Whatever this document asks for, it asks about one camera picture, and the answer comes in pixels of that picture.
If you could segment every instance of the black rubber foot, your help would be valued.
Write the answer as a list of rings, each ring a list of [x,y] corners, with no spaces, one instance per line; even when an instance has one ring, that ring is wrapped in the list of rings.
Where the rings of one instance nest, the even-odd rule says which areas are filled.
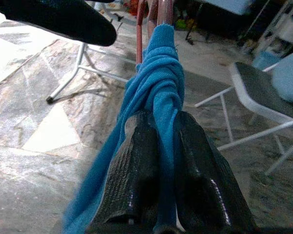
[[[46,99],[46,101],[49,103],[49,104],[52,104],[53,103],[53,97],[48,97]]]

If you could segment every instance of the chair backrest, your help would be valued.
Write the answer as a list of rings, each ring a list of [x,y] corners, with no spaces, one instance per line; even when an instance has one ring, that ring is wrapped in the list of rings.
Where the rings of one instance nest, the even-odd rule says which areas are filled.
[[[293,53],[283,58],[274,68],[272,85],[281,98],[293,102]]]
[[[205,2],[223,8],[237,15],[243,15],[253,0],[204,0]]]

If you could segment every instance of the folding chair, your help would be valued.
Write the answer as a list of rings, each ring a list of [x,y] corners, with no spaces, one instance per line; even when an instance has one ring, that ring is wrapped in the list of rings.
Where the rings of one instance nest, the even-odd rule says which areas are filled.
[[[285,150],[278,136],[275,134],[277,131],[280,131],[282,129],[293,128],[293,103],[283,100],[278,95],[276,89],[272,86],[271,83],[272,76],[266,73],[267,71],[273,69],[275,66],[281,65],[284,60],[285,59],[281,60],[278,64],[274,64],[273,66],[266,68],[263,71],[260,71],[252,66],[236,62],[229,67],[233,86],[195,104],[195,107],[199,107],[209,102],[210,100],[220,97],[230,143],[218,147],[218,150],[228,149],[230,147],[237,146],[250,140],[267,136],[269,134],[274,134],[274,138],[282,156],[265,172],[266,175],[270,174],[277,166],[279,166],[293,153],[293,145],[288,150]],[[240,102],[247,109],[254,112],[255,114],[264,116],[272,121],[275,121],[280,125],[245,137],[243,139],[233,140],[224,98],[224,94],[233,89],[235,89]]]

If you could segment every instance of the blue object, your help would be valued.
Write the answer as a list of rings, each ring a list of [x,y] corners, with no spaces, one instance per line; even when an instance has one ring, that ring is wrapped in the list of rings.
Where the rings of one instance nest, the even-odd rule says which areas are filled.
[[[127,119],[141,109],[153,112],[160,145],[160,199],[158,225],[175,224],[173,192],[173,122],[184,101],[184,73],[174,46],[174,30],[169,25],[154,29],[137,75],[126,85],[117,123],[95,158],[76,198],[64,214],[64,234],[83,234],[96,214],[112,158],[125,139]]]
[[[237,15],[243,15],[253,0],[204,0],[209,4],[218,6]]]
[[[293,53],[282,59],[273,70],[272,85],[282,99],[293,102]]]
[[[262,51],[260,54],[254,59],[252,66],[259,69],[264,70],[265,68],[274,65],[279,62],[281,58],[276,55],[273,55],[269,52]]]

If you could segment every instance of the stone tile floor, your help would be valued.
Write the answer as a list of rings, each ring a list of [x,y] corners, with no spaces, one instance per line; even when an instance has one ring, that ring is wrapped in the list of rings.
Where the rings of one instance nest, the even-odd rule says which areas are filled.
[[[48,105],[45,98],[73,69],[78,43],[1,20],[0,234],[58,233],[63,211],[115,124],[124,84],[81,70],[56,103]],[[116,43],[105,49],[134,59],[134,32],[134,27],[122,26]],[[190,46],[184,34],[175,35],[186,74],[184,110],[216,144],[226,143],[220,101],[193,106],[230,85],[226,65],[250,58],[239,54],[232,41],[213,36],[204,43],[194,34],[197,40]],[[88,54],[98,69],[125,78],[135,74],[132,64],[93,51]],[[235,137],[267,128],[264,121],[248,125],[252,113],[234,92],[226,98]],[[281,139],[285,146],[293,142]],[[257,224],[293,226],[293,157],[265,177],[262,172],[280,156],[272,137],[222,153]]]

